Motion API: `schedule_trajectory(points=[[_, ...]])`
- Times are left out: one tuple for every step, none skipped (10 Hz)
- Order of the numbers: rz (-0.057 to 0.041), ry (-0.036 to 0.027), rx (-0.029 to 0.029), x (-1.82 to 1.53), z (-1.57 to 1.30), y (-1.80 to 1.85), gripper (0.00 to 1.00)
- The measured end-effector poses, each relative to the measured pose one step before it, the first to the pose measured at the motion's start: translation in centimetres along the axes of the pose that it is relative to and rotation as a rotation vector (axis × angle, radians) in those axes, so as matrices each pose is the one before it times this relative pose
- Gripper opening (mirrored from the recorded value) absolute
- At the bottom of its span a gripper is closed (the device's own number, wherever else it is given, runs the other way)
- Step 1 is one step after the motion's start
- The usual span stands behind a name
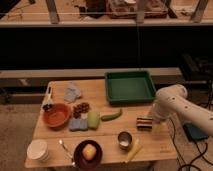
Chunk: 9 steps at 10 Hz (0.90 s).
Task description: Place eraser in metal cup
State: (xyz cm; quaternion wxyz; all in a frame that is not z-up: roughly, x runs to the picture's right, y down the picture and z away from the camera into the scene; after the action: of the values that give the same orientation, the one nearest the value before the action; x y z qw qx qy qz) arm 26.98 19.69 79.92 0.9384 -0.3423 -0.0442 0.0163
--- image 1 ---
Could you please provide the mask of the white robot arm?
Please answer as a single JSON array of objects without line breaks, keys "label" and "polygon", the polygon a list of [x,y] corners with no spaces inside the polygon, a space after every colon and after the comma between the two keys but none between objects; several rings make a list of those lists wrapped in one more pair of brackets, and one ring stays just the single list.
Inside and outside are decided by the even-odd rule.
[{"label": "white robot arm", "polygon": [[187,89],[180,84],[159,89],[149,115],[155,123],[161,123],[177,113],[213,137],[213,111],[191,103],[187,95]]}]

